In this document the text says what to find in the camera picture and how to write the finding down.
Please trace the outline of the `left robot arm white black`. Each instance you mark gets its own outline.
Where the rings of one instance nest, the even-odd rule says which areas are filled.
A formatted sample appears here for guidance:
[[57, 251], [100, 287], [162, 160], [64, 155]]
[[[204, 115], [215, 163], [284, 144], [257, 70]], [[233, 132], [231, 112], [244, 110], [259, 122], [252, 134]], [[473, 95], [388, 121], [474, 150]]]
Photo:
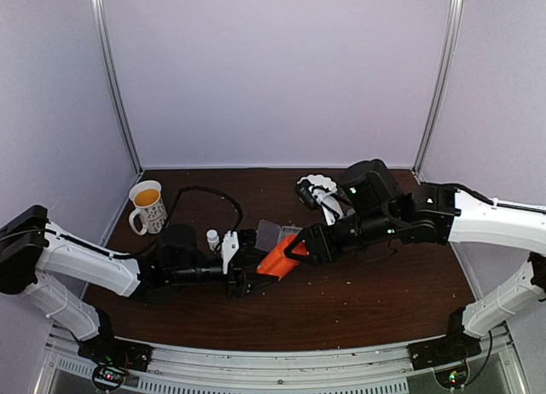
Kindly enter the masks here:
[[35, 205], [1, 228], [1, 292], [29, 298], [72, 333], [84, 354], [114, 363], [127, 349], [115, 338], [107, 313], [82, 302], [54, 273], [143, 302], [208, 282], [223, 283], [230, 298], [241, 298], [278, 280], [261, 273], [264, 254], [255, 241], [251, 229], [230, 231], [206, 255], [193, 227], [174, 224], [160, 231], [149, 255], [122, 253], [64, 231], [45, 207]]

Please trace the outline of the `clear plastic pill organizer box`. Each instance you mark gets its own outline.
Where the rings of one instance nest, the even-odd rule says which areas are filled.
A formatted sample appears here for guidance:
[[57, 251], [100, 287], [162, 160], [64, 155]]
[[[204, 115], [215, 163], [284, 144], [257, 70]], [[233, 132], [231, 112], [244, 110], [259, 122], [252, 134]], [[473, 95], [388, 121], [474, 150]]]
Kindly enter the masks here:
[[300, 230], [294, 225], [281, 226], [262, 219], [258, 223], [255, 247], [262, 252], [270, 252], [288, 235], [296, 235]]

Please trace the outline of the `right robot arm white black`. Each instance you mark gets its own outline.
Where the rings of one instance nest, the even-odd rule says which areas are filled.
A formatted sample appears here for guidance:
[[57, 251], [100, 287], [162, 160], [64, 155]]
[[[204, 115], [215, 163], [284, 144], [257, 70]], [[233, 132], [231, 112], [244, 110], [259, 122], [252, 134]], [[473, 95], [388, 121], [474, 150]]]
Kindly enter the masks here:
[[385, 163], [364, 160], [337, 180], [353, 209], [333, 223], [302, 229], [282, 254], [322, 265], [352, 250], [400, 240], [404, 244], [483, 243], [524, 249], [525, 263], [495, 291], [452, 315], [437, 352], [455, 361], [497, 324], [545, 298], [545, 210], [490, 199], [456, 183], [421, 183], [406, 194]]

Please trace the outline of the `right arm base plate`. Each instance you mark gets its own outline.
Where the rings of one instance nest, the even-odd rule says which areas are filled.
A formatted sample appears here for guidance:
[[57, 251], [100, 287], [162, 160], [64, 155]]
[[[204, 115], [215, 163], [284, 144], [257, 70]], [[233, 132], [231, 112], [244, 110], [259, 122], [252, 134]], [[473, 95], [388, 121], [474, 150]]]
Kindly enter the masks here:
[[415, 371], [433, 370], [436, 383], [450, 391], [462, 389], [470, 380], [468, 359], [481, 353], [478, 339], [447, 336], [407, 346]]

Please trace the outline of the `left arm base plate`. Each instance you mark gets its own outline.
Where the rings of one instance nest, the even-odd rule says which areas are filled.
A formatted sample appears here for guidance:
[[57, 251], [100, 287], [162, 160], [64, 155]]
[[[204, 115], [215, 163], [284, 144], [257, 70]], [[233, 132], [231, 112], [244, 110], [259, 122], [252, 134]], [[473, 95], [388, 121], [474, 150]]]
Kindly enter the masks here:
[[146, 372], [153, 354], [150, 345], [117, 338], [95, 336], [75, 341], [78, 355], [95, 364], [91, 382], [104, 392], [118, 390], [131, 376], [131, 371]]

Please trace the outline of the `orange pill bottle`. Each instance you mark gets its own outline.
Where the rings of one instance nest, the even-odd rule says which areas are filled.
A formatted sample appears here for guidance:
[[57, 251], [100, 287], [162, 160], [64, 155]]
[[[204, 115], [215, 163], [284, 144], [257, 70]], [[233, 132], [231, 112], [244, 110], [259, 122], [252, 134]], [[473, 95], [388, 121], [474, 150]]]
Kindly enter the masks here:
[[296, 235], [287, 235], [270, 253], [260, 262], [256, 272], [260, 275], [271, 275], [279, 280], [299, 266], [300, 261], [285, 256], [284, 249], [295, 240]]

